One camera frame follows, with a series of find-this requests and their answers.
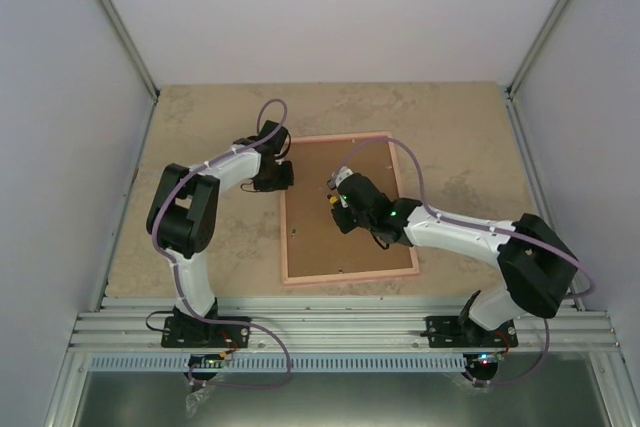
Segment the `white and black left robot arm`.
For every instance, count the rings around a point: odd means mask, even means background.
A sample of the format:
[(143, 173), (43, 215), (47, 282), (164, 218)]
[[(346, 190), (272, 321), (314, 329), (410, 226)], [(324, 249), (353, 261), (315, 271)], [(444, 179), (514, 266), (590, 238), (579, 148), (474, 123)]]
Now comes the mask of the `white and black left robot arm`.
[(219, 333), (205, 250), (214, 235), (220, 197), (243, 183), (259, 193), (292, 187), (293, 166), (285, 159), (289, 149), (288, 130), (267, 121), (257, 135), (235, 141), (209, 161), (191, 167), (170, 164), (162, 172), (146, 229), (169, 263), (177, 291), (175, 307), (189, 316), (184, 333), (197, 346), (210, 345)]

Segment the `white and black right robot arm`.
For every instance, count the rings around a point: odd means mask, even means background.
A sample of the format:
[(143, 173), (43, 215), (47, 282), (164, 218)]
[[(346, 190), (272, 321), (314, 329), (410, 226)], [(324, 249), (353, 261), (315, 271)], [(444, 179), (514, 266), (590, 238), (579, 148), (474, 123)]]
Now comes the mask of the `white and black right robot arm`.
[(578, 271), (569, 248), (540, 217), (491, 221), (451, 214), (410, 198), (390, 199), (366, 176), (341, 169), (328, 182), (332, 218), (348, 234), (367, 230), (382, 249), (394, 244), (451, 251), (496, 268), (501, 281), (474, 292), (453, 317), (429, 317), (432, 347), (493, 346), (523, 314), (551, 319)]

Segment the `clear plastic bag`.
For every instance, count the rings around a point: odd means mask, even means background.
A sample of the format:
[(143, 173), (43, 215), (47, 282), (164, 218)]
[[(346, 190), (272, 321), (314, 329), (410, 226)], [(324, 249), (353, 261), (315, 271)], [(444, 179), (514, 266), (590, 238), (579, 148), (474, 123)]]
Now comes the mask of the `clear plastic bag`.
[(199, 408), (209, 399), (211, 389), (207, 386), (191, 386), (188, 395), (185, 397), (185, 415), (188, 419), (193, 418)]

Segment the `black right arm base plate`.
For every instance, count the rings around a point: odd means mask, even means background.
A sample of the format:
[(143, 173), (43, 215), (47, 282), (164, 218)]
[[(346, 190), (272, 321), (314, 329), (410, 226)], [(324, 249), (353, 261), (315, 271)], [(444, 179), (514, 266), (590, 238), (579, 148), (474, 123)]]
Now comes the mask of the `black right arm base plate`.
[(427, 339), (431, 348), (498, 349), (519, 345), (513, 321), (485, 330), (471, 321), (460, 323), (456, 316), (428, 316), (420, 336)]

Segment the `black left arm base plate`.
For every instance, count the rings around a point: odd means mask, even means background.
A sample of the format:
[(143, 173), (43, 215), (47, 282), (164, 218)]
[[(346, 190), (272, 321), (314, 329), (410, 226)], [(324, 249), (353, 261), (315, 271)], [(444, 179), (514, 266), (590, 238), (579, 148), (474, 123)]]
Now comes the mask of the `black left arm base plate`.
[(183, 316), (181, 312), (165, 320), (160, 345), (163, 348), (246, 348), (250, 328), (244, 325), (209, 324)]

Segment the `aluminium rail mounting base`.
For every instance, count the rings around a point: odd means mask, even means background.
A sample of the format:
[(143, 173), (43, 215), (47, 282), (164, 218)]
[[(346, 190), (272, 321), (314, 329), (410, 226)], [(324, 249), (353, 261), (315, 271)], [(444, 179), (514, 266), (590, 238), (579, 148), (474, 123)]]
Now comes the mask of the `aluminium rail mounting base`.
[[(76, 318), (69, 348), (76, 352), (158, 352), (163, 311), (173, 304), (163, 297), (107, 297), (95, 312)], [(292, 353), (428, 352), (423, 336), (428, 316), (454, 315), (463, 299), (419, 296), (222, 297), (223, 316), (247, 316), (273, 331), (253, 331), (251, 352)], [(564, 302), (543, 322), (530, 315), (515, 320), (515, 352), (538, 352), (550, 342), (552, 352), (616, 352), (620, 348), (610, 317)]]

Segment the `left aluminium corner post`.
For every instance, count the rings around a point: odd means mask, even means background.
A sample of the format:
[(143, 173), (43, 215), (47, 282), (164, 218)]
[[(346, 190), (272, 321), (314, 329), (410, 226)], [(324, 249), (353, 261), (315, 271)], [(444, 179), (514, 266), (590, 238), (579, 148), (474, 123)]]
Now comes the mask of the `left aluminium corner post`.
[(160, 89), (152, 79), (151, 73), (146, 66), (139, 49), (135, 45), (127, 27), (113, 0), (96, 0), (99, 8), (103, 12), (108, 24), (113, 30), (118, 42), (127, 55), (129, 62), (134, 68), (137, 76), (145, 87), (150, 99), (156, 103), (159, 98)]

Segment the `aluminium corner post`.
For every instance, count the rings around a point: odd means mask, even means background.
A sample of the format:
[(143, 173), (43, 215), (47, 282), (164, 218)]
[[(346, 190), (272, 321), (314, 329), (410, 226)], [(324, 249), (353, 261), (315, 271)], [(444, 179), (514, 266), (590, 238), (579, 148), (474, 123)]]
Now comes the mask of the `aluminium corner post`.
[(127, 27), (113, 0), (96, 0), (99, 8), (103, 12), (108, 24), (113, 30), (118, 42), (127, 55), (129, 62), (134, 68), (137, 76), (145, 87), (150, 99), (156, 103), (159, 98), (160, 89), (152, 79), (151, 73), (146, 66), (139, 49), (135, 45)]
[(545, 46), (550, 41), (573, 0), (555, 0), (544, 22), (528, 48), (511, 81), (504, 88), (506, 98), (513, 101)]

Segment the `right aluminium corner post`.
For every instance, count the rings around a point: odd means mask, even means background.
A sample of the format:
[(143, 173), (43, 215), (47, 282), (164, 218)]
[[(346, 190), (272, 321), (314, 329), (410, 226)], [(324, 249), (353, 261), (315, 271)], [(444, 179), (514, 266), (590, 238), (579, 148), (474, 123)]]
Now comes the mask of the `right aluminium corner post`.
[(504, 88), (506, 98), (513, 101), (545, 46), (550, 41), (573, 0), (555, 0), (544, 22), (528, 48), (511, 81)]

